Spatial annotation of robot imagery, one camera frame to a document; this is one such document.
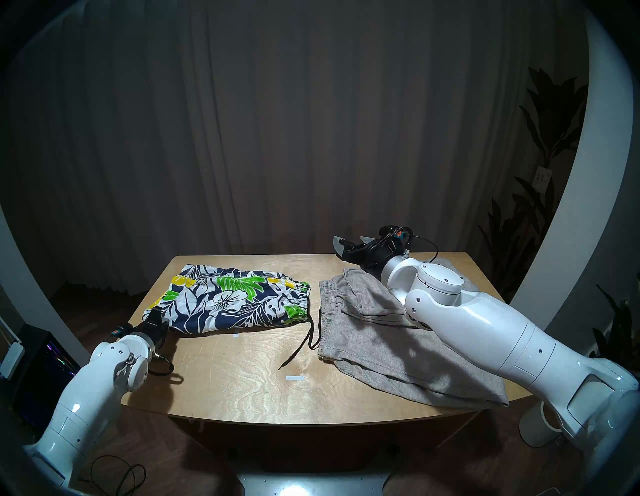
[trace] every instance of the gray shorts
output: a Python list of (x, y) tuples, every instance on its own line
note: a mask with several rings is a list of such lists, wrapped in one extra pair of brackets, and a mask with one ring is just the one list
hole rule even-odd
[[(435, 263), (457, 271), (446, 259)], [(465, 279), (464, 289), (477, 291)], [(383, 284), (360, 269), (320, 282), (318, 357), (369, 386), (419, 403), (508, 405), (502, 378), (469, 363), (435, 332), (414, 327)]]

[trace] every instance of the table surface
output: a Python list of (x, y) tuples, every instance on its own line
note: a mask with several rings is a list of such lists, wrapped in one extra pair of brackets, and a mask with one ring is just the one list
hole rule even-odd
[[(428, 260), (432, 253), (413, 253)], [(480, 291), (500, 298), (475, 262), (462, 252), (441, 253)], [(174, 258), (147, 293), (129, 321), (137, 325), (144, 310), (169, 288), (186, 264), (284, 273), (311, 285), (311, 313), (317, 322), (318, 282), (354, 265), (335, 255), (194, 255)], [(154, 413), (221, 422), (259, 424), (374, 424), (426, 419), (467, 412), (415, 403), (375, 390), (322, 362), (304, 345), (296, 358), (278, 370), (299, 346), (308, 323), (259, 331), (221, 331), (205, 337), (170, 332), (160, 352), (172, 360), (169, 377), (149, 376), (122, 404)], [(304, 380), (286, 380), (303, 376)], [(509, 400), (530, 393), (505, 381)]]

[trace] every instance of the curtain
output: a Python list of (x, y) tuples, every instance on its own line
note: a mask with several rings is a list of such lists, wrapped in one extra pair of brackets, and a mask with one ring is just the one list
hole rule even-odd
[(0, 201), (37, 279), (130, 293), (178, 254), (330, 253), (390, 223), (479, 257), (491, 198), (532, 173), (518, 104), (554, 19), (509, 0), (78, 3), (3, 79)]

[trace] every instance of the wooden floor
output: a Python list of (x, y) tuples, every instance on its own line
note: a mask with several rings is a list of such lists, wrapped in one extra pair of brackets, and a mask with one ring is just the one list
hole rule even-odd
[[(115, 326), (129, 320), (142, 297), (66, 285), (51, 303), (92, 351)], [(550, 487), (561, 492), (571, 490), (579, 476), (581, 453), (563, 438), (542, 448), (530, 448), (518, 434), (520, 416), (535, 401), (533, 397), (525, 398), (512, 402), (508, 408), (481, 412), (437, 450), (422, 449), (419, 436), (410, 443), (406, 439), (398, 442), (400, 468), (388, 479), (385, 496), (535, 496)], [(252, 429), (234, 426), (234, 435), (250, 439)], [(297, 454), (312, 452), (314, 444), (322, 441), (310, 433), (301, 438)], [(341, 445), (339, 439), (332, 442), (337, 451), (349, 451), (349, 446)], [(141, 463), (146, 467), (147, 480), (137, 496), (243, 493), (220, 453), (204, 449), (162, 415), (123, 407), (120, 418), (106, 433), (92, 459), (101, 454), (114, 454), (130, 464)], [(100, 460), (94, 476), (113, 494), (124, 470), (122, 462)], [(84, 483), (78, 483), (76, 488), (92, 492)]]

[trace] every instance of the floral shorts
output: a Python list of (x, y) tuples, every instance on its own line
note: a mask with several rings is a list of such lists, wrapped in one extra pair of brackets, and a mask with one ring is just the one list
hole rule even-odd
[(153, 305), (171, 329), (201, 334), (233, 327), (275, 327), (308, 320), (310, 287), (279, 272), (185, 265)]

